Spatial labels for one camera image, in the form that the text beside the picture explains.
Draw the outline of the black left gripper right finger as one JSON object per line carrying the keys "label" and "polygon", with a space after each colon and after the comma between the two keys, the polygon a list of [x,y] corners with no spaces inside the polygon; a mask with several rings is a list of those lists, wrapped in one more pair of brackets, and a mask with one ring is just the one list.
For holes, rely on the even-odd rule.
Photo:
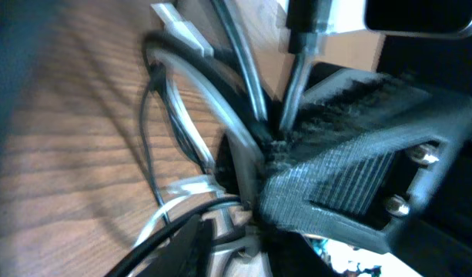
{"label": "black left gripper right finger", "polygon": [[314,252],[301,234],[277,229],[261,231],[261,250],[274,277],[334,277],[336,273]]}

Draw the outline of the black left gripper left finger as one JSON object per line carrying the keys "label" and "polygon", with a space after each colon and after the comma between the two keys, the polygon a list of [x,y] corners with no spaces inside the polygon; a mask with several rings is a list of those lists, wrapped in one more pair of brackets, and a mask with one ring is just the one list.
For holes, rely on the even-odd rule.
{"label": "black left gripper left finger", "polygon": [[194,215],[137,277],[206,277],[213,221]]}

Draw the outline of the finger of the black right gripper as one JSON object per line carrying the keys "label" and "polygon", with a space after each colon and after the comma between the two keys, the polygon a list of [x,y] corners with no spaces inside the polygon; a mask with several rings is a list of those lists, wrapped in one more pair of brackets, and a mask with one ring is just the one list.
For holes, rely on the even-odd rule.
{"label": "finger of the black right gripper", "polygon": [[259,214],[281,230],[391,252],[471,132],[471,99],[371,110],[353,118],[344,135],[298,145],[296,164],[266,181]]}
{"label": "finger of the black right gripper", "polygon": [[423,101],[407,79],[341,69],[306,94],[292,130],[266,144],[266,160],[355,162],[419,144],[413,112]]}

